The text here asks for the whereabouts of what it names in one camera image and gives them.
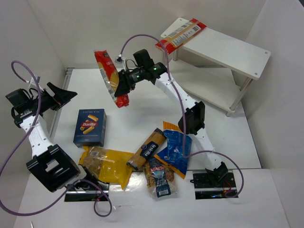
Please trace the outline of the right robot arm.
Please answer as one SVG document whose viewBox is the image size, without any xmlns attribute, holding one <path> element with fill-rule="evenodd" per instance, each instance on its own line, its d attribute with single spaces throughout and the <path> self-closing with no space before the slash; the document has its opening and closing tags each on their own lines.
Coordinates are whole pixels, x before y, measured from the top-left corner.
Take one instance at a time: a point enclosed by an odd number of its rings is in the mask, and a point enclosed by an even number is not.
<svg viewBox="0 0 304 228">
<path fill-rule="evenodd" d="M 216 153 L 211 150 L 211 142 L 205 131 L 205 105 L 189 98 L 187 93 L 174 81 L 170 75 L 169 67 L 163 63 L 154 63 L 147 50 L 142 49 L 133 54 L 136 68 L 129 70 L 127 67 L 117 71 L 107 51 L 94 52 L 104 83 L 117 107 L 121 108 L 129 104 L 128 94 L 135 89 L 136 83 L 143 80 L 151 82 L 161 89 L 171 100 L 181 105 L 182 117 L 178 122 L 181 130 L 182 148 L 180 152 L 185 159 L 192 156 L 190 146 L 187 144 L 189 135 L 200 135 L 201 146 L 209 155 L 205 159 L 206 172 L 211 185 L 216 186 L 228 173 L 225 163 L 218 159 Z"/>
</svg>

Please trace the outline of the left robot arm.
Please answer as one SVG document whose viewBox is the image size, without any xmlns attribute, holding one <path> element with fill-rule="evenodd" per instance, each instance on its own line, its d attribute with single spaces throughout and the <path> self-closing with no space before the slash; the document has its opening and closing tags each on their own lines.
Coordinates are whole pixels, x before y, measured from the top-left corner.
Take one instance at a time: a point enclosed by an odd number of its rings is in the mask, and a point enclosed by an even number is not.
<svg viewBox="0 0 304 228">
<path fill-rule="evenodd" d="M 51 83 L 48 86 L 54 92 L 53 96 L 45 89 L 37 97 L 24 89 L 17 89 L 6 98 L 13 105 L 11 115 L 15 125 L 29 133 L 32 159 L 27 162 L 27 169 L 50 192 L 55 192 L 76 178 L 80 169 L 58 144 L 51 142 L 43 113 L 49 109 L 59 110 L 77 93 Z"/>
</svg>

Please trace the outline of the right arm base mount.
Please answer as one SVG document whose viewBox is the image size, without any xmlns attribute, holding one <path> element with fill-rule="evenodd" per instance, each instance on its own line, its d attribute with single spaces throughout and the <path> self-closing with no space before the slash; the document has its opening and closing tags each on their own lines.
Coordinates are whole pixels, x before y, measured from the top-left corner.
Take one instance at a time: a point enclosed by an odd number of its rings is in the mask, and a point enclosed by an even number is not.
<svg viewBox="0 0 304 228">
<path fill-rule="evenodd" d="M 190 183 L 194 185 L 195 199 L 222 199 L 238 193 L 233 172 L 229 172 L 218 183 L 211 183 L 206 172 L 193 172 Z"/>
</svg>

